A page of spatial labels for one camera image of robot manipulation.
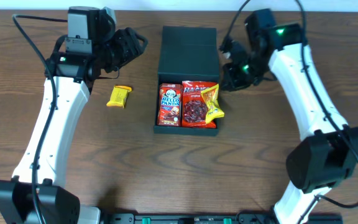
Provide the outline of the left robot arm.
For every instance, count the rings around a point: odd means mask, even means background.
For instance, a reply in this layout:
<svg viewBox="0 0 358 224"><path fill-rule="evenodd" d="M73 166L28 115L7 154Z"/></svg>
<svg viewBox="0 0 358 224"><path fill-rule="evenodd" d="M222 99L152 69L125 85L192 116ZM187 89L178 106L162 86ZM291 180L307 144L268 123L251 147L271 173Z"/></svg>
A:
<svg viewBox="0 0 358 224"><path fill-rule="evenodd" d="M82 38L63 35L44 59L43 102L30 142L10 180L0 180L0 213L7 223L100 223L98 207L65 189L76 124L102 70L119 71L148 42L131 28Z"/></svg>

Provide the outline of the red Hacks candy bag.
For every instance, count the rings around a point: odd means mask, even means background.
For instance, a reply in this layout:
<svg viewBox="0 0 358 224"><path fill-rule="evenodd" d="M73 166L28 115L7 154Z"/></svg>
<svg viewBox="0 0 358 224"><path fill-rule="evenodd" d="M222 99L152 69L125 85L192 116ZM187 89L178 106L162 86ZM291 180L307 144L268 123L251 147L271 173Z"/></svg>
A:
<svg viewBox="0 0 358 224"><path fill-rule="evenodd" d="M201 92L215 86L215 82L182 81L181 125L185 128L216 128L214 121L206 123L208 107Z"/></svg>

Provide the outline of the yellow orange snack packet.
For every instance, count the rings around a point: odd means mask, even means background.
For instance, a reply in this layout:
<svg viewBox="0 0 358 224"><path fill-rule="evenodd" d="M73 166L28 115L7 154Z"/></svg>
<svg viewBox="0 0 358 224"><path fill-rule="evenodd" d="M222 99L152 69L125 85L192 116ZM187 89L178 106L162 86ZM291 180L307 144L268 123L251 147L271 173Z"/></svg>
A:
<svg viewBox="0 0 358 224"><path fill-rule="evenodd" d="M224 111L220 108L218 103L219 85L209 87L201 91L201 97L207 106L205 116L205 123L208 124L216 118L223 118Z"/></svg>

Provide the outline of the red Hello Panda box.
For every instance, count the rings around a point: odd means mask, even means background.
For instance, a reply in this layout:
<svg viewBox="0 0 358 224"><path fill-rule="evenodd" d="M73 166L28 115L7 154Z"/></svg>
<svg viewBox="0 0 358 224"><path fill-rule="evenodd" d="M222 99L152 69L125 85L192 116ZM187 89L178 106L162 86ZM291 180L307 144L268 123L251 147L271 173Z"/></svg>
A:
<svg viewBox="0 0 358 224"><path fill-rule="evenodd" d="M159 89L157 125L181 126L182 86L163 83Z"/></svg>

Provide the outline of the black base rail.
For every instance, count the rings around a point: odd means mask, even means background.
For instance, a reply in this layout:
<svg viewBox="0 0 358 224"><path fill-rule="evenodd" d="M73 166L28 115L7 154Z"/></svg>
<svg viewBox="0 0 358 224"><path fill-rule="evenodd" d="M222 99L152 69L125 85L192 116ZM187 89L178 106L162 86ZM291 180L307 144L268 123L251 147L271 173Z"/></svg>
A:
<svg viewBox="0 0 358 224"><path fill-rule="evenodd" d="M278 223L269 213L240 215L134 215L115 213L103 215L102 224L264 224Z"/></svg>

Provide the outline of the black gift box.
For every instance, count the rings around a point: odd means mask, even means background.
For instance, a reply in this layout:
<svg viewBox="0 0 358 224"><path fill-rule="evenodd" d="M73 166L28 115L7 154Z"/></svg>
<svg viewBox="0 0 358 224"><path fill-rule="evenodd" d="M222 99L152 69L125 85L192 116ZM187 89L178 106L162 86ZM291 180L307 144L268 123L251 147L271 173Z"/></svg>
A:
<svg viewBox="0 0 358 224"><path fill-rule="evenodd" d="M164 26L157 84L219 82L216 39L215 28Z"/></svg>

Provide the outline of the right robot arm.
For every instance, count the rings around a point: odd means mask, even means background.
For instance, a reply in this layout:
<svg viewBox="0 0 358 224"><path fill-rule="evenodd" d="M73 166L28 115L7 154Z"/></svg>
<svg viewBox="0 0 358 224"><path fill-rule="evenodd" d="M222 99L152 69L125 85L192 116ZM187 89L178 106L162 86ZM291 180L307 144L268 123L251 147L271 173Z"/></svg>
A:
<svg viewBox="0 0 358 224"><path fill-rule="evenodd" d="M331 101L313 62L305 22L278 25L270 9L261 9L244 25L250 50L230 35L219 48L228 59L221 88L256 86L267 72L281 84L300 144L286 159L290 181L270 222L306 223L316 204L358 167L358 127L350 127Z"/></svg>

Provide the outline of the small yellow candy packet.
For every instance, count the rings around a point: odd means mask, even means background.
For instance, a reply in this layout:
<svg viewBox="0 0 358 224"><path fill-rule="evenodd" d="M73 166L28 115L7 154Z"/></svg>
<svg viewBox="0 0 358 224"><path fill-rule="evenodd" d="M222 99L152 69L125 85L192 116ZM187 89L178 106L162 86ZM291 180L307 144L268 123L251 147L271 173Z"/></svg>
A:
<svg viewBox="0 0 358 224"><path fill-rule="evenodd" d="M117 106L125 108L128 94L132 91L132 88L124 85L115 85L109 101L106 103L107 107Z"/></svg>

